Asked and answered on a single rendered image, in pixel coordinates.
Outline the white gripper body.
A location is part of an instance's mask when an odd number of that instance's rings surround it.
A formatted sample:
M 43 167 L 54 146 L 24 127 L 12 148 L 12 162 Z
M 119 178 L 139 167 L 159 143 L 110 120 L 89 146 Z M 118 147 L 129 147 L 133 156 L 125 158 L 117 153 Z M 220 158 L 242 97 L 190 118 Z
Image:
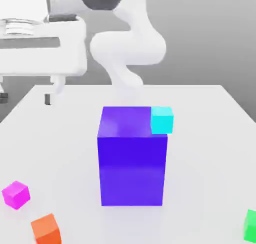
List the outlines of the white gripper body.
M 33 35 L 7 35 L 0 23 L 0 76 L 72 76 L 87 70 L 86 24 L 80 17 L 51 17 Z

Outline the small magenta cube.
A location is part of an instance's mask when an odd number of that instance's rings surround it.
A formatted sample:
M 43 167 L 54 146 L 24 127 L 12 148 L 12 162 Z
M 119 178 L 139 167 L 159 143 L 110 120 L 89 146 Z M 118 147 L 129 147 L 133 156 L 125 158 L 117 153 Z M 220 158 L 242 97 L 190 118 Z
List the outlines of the small magenta cube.
M 27 185 L 14 181 L 1 191 L 6 205 L 13 209 L 20 209 L 30 199 L 30 191 Z

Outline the small cyan cube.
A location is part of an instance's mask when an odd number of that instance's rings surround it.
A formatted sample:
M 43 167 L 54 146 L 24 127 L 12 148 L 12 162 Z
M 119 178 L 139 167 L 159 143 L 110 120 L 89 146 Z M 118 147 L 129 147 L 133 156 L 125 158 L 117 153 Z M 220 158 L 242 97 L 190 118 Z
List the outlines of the small cyan cube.
M 152 106 L 150 126 L 152 134 L 171 134 L 173 132 L 174 113 L 171 107 Z

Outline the small orange cube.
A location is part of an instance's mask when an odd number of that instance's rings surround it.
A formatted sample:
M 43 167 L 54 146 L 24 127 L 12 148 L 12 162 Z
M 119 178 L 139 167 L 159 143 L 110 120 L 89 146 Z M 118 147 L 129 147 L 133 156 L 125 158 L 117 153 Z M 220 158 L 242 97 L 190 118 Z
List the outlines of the small orange cube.
M 52 213 L 32 221 L 31 227 L 36 244 L 62 244 L 60 229 Z

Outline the small green cube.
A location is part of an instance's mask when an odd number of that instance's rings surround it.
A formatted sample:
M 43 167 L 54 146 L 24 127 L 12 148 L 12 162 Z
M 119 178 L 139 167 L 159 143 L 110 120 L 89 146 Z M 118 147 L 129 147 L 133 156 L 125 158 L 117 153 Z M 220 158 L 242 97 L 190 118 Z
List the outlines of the small green cube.
M 247 211 L 243 233 L 244 240 L 256 243 L 256 211 L 250 209 Z

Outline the large purple box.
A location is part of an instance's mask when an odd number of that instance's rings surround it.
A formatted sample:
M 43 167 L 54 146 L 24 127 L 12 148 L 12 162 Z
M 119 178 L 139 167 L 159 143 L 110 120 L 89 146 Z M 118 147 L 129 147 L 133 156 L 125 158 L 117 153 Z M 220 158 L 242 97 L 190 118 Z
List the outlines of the large purple box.
M 150 107 L 104 106 L 97 134 L 103 206 L 161 206 L 168 136 L 152 134 Z

